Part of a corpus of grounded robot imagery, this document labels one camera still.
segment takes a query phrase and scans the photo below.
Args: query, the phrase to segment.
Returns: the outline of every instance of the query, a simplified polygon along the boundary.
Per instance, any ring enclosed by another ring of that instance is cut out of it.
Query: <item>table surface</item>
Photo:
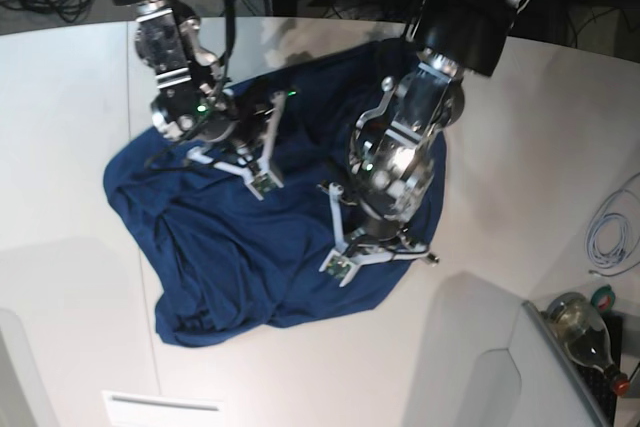
[[[231,77],[400,29],[239,19]],[[205,21],[203,45],[222,51],[222,32]],[[447,132],[439,267],[416,263],[375,311],[200,350],[162,344],[159,282],[101,187],[109,158],[151,124],[156,87],[134,33],[114,23],[0,37],[0,308],[21,318],[61,425],[107,426],[102,389],[219,400],[229,426],[451,425],[478,349],[508,343],[521,299],[544,306],[595,285],[584,229],[640,170],[640,65],[509,39],[491,79],[465,79],[465,113]],[[638,274],[612,285],[640,312]],[[616,424],[637,406],[621,402]]]

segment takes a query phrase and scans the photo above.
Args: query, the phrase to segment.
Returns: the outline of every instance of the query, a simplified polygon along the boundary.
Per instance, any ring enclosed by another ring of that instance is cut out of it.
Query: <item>white cable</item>
[[[627,195],[640,206],[640,197],[629,190],[629,186],[640,178],[640,172],[633,175],[613,194],[605,199],[600,208],[596,211],[585,236],[585,250],[587,257],[591,263],[599,270],[610,270],[620,267],[626,262],[636,251],[640,244],[640,236],[636,238],[633,232],[633,226],[629,218],[619,212],[612,212],[612,206],[621,197]],[[615,245],[608,251],[603,252],[598,246],[598,237],[605,227],[610,224],[616,224],[618,227],[618,239]],[[590,270],[589,273],[598,277],[617,277],[618,275],[629,272],[640,265],[640,261],[633,265],[614,273],[605,273],[598,270]]]

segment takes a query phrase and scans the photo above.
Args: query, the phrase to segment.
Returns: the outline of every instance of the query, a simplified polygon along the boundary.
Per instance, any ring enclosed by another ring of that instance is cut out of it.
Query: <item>glass bottle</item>
[[[629,389],[629,379],[611,359],[611,339],[598,311],[575,292],[554,300],[547,320],[564,352],[575,363],[599,370],[618,396]]]

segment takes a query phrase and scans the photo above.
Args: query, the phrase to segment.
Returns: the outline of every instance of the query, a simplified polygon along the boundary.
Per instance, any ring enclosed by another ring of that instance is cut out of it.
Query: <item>blue cloth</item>
[[[355,120],[380,99],[381,72],[401,77],[414,58],[397,42],[374,42],[270,74],[275,86],[295,86],[299,94],[287,102],[274,157],[285,188],[263,202],[238,177],[217,170],[145,170],[145,160],[167,145],[154,129],[110,162],[104,176],[109,203],[162,282],[156,329],[164,342],[212,345],[261,324],[290,327],[384,300],[409,262],[367,266],[344,288],[318,272],[333,233],[329,199],[317,184],[336,180],[327,159],[345,165]],[[167,154],[163,165],[179,166],[188,148]],[[435,179],[411,225],[427,242],[442,211],[442,137],[434,152]]]

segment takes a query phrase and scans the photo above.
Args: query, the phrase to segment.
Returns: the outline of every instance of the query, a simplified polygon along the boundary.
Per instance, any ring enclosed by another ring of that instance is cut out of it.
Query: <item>red bottle cap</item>
[[[625,376],[622,379],[616,380],[613,383],[611,390],[613,390],[613,393],[616,394],[618,397],[622,397],[624,394],[627,393],[627,390],[629,390],[630,385],[631,385],[631,382],[629,382],[629,379],[627,379],[627,377]]]

